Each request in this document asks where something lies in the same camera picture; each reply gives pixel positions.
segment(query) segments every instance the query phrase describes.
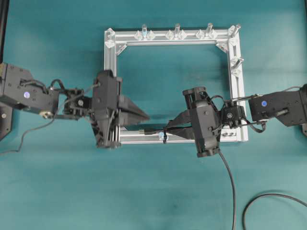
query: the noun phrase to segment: black wire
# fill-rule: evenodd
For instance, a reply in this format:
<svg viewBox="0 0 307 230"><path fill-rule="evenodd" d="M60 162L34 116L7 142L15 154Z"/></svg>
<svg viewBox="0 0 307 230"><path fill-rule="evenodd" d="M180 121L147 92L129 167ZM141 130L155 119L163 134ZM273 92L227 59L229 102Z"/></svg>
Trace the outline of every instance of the black wire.
<svg viewBox="0 0 307 230"><path fill-rule="evenodd" d="M44 93L48 93L46 85L39 80L24 81L24 82L21 83L21 85L30 85L30 84L33 84L33 83L41 85L43 87Z"/></svg>
<svg viewBox="0 0 307 230"><path fill-rule="evenodd" d="M265 129L266 129L266 121L263 121L263 122L261 122L261 127L262 127L262 129L259 129L259 128L256 128L256 127L254 127L253 126L253 123L251 123L250 121L248 121L247 119L245 119L245 118L243 118L242 120L244 120L246 123L247 123L247 125L249 126L249 127L251 127L255 132L257 132L257 133L263 133L264 131L265 131Z"/></svg>
<svg viewBox="0 0 307 230"><path fill-rule="evenodd" d="M268 197L268 196L278 196L278 197L282 197L282 198L286 198L286 199L291 199L291 200L294 200L302 205L304 205L305 207L307 207L307 203L295 198L295 197L292 197L292 196L289 196L289 195L284 195L284 194L278 194L278 193L266 193L266 194L262 194L262 195L259 195L253 199L251 199L248 204L245 206L244 208L244 211L243 211L243 214L242 214L242 226L243 226L243 230L246 230L246 225L245 225L245 215L246 215L246 212L248 210L248 208L254 203L254 201L256 201L257 199L259 198L263 198L263 197Z"/></svg>
<svg viewBox="0 0 307 230"><path fill-rule="evenodd" d="M221 153L221 151L219 152L220 157L222 158L224 165L228 171L229 174L229 178L231 181L231 187L232 187L232 198L233 198L233 220L232 220L232 230L236 229L236 186L235 186L235 181L234 178L232 176L232 173L230 171L229 165L225 159L225 157L223 156L223 154Z"/></svg>
<svg viewBox="0 0 307 230"><path fill-rule="evenodd" d="M53 86L54 86L54 84L55 84L56 82L59 84L59 86L60 86L61 89L63 89L63 90L65 89L64 84L63 84L63 82L62 82L60 79L54 79L54 80L51 82L49 88L51 88L51 87L53 88Z"/></svg>
<svg viewBox="0 0 307 230"><path fill-rule="evenodd" d="M214 98L221 98L223 100L223 102L225 103L224 97L220 96L220 95L215 95L212 98L210 98L211 100Z"/></svg>
<svg viewBox="0 0 307 230"><path fill-rule="evenodd" d="M0 153L0 155L4 155L4 154L10 153L10 152L19 152L19 151L21 150L22 146L23 146L24 137L25 137L25 135L26 135L27 133L32 132L32 131L35 131L35 130L39 130L39 129L42 129L42 128L45 128L45 127L51 125L51 124L54 122L54 120L55 120L57 114L59 113L60 109L61 109L66 103L69 103L69 102L71 102L71 101L76 100L77 98L79 98L79 97L83 96L84 94L88 93L92 88L94 88L94 87L96 87L96 86L98 86L98 85L99 85L99 84L94 84L94 85L90 86L89 88L87 88L87 89L86 89L85 91L83 91L82 93L80 93L80 94L78 94L78 95L76 95L76 96L74 96L74 97L72 97L72 98L66 100L65 102L63 102L63 103L58 107L58 109L56 110L56 112L55 112L55 114L53 115L53 117L52 117L52 119L51 119L50 122L48 122L48 123L46 123L46 124L44 124L44 125L42 125L42 126L38 126L38 127L35 127L35 128L28 129L28 130L26 130L26 131L23 133L23 135L22 135L22 137L21 137L21 142L20 142L20 144L19 144L18 149L7 150L7 151L4 151L4 152Z"/></svg>

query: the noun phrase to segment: aluminum frame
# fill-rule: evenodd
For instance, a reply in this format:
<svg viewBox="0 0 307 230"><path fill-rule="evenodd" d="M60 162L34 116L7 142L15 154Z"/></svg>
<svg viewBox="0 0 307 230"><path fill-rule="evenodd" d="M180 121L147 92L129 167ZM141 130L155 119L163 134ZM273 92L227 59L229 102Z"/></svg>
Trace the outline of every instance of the aluminum frame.
<svg viewBox="0 0 307 230"><path fill-rule="evenodd" d="M104 69L113 71L117 76L117 56L129 46L170 46L170 45L215 45L227 54L228 76L230 86L230 97L244 97L244 83L240 49L239 29L241 26L231 26L229 29L213 29L209 23L206 29L183 30L179 24L174 30L153 31L147 30L143 25L139 31L113 31L109 28L105 31ZM238 102L246 112L245 101ZM221 132L221 141L248 141L247 126L229 129L225 127ZM144 135L143 130L128 131L120 130L120 142L122 144L147 144L162 143L163 138L159 134ZM193 139L184 139L176 135L167 134L168 143L194 142Z"/></svg>

